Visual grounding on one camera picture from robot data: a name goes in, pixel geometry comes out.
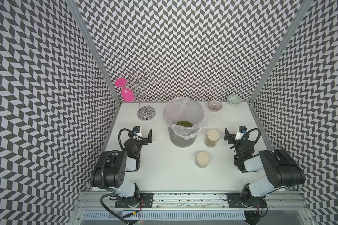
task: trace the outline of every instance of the vent grille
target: vent grille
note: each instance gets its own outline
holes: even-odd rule
[[[122,215],[131,213],[132,211],[123,211]],[[132,215],[126,220],[137,220],[139,214]],[[115,219],[111,214],[106,211],[88,211],[86,210],[83,215],[84,220],[102,220],[102,219]],[[175,211],[143,211],[140,214],[140,219],[143,220],[245,220],[244,211],[230,210],[230,211],[212,211],[212,210],[175,210]]]

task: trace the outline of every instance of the black and white wall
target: black and white wall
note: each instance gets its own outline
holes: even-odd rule
[[[273,146],[300,164],[319,224],[338,224],[338,1],[314,1],[257,98]]]
[[[0,0],[0,224],[66,222],[115,109],[63,0]]]
[[[76,2],[112,81],[152,71],[168,101],[248,100],[302,0]]]

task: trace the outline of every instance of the round base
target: round base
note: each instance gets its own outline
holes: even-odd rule
[[[138,118],[142,121],[149,121],[155,116],[155,109],[151,106],[142,107],[143,110],[138,110]]]

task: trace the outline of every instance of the black cable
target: black cable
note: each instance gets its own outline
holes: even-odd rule
[[[140,138],[142,141],[144,141],[144,139],[143,139],[142,137],[140,137],[139,135],[134,134],[134,132],[132,132],[131,130],[129,130],[129,129],[127,129],[127,128],[123,128],[123,129],[121,129],[121,130],[119,131],[119,134],[118,134],[119,145],[120,145],[120,148],[121,148],[123,151],[124,151],[124,148],[123,148],[123,145],[121,144],[121,138],[120,138],[121,133],[122,133],[123,131],[127,131],[127,132],[131,133],[132,135],[134,135],[135,137],[138,137],[138,138]]]
[[[251,157],[248,157],[248,158],[246,158],[246,159],[243,159],[243,160],[240,161],[239,163],[236,162],[237,156],[238,156],[239,154],[243,154],[244,152],[246,152],[246,151],[248,151],[249,149],[253,148],[254,145],[259,141],[259,138],[260,138],[260,136],[261,136],[262,133],[261,133],[261,131],[260,131],[258,128],[253,128],[253,129],[249,130],[248,132],[246,132],[246,133],[243,135],[243,137],[240,139],[240,142],[242,141],[242,139],[244,138],[244,136],[245,136],[246,134],[248,134],[248,133],[250,133],[250,132],[252,132],[252,131],[255,131],[255,130],[258,132],[258,136],[257,136],[256,140],[253,142],[253,144],[252,144],[249,148],[246,148],[244,151],[242,151],[242,152],[240,152],[240,153],[237,153],[237,154],[234,156],[233,162],[234,162],[234,165],[235,165],[235,166],[238,166],[238,165],[242,164],[245,160],[248,160],[248,159],[250,159],[250,158],[253,158],[253,156],[251,156]]]
[[[292,186],[292,183],[293,183],[293,180],[294,180],[294,174],[293,174],[292,167],[291,167],[291,166],[287,163],[287,161],[284,160],[278,153],[281,154],[280,151],[278,151],[278,150],[275,150],[275,151],[274,151],[274,155],[277,156],[277,157],[279,157],[283,162],[285,162],[285,164],[286,164],[286,165],[289,167],[289,169],[290,169],[290,173],[292,174],[292,180],[291,180],[290,184],[287,185],[287,187]]]
[[[117,195],[115,195],[115,196],[110,196],[110,197],[109,197],[109,199],[110,199],[110,200],[112,200],[112,201],[115,201],[115,200],[116,200],[116,198],[117,198],[118,196],[119,196],[118,194],[117,194]]]
[[[266,206],[266,211],[265,211],[265,214],[264,215],[262,215],[262,211],[263,211],[263,208],[262,208],[262,210],[261,210],[261,212],[260,212],[260,217],[264,217],[267,213],[268,213],[268,205],[267,205],[267,201],[264,199],[264,203],[265,203],[265,206]]]
[[[101,182],[102,182],[102,185],[104,187],[105,190],[107,191],[114,191],[112,188],[109,188],[108,185],[106,185],[106,182],[105,182],[105,178],[104,178],[104,169],[105,169],[105,165],[106,163],[108,162],[108,159],[111,155],[113,155],[113,153],[116,153],[116,152],[119,152],[117,150],[114,150],[114,151],[111,151],[109,154],[107,154],[103,160],[103,163],[102,163],[102,166],[101,166],[101,169],[100,169],[100,179],[101,179]]]
[[[111,211],[103,202],[103,199],[108,197],[108,196],[112,196],[114,193],[110,193],[110,194],[105,194],[103,195],[101,198],[100,198],[100,204],[104,207],[104,209],[106,209],[109,213],[111,213],[113,216],[115,216],[116,218],[118,218],[120,221],[126,223],[126,224],[129,224],[129,225],[133,225],[135,223],[137,223],[139,220],[135,220],[135,221],[132,221],[132,220],[125,220],[123,218],[121,218],[120,216],[118,216],[117,214],[115,214],[113,211]]]

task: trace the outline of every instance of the plastic bag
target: plastic bag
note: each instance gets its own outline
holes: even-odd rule
[[[203,107],[186,97],[174,98],[168,102],[164,108],[163,118],[167,126],[185,140],[196,137],[207,126],[207,113]],[[188,121],[193,126],[183,127],[177,125],[178,121]]]

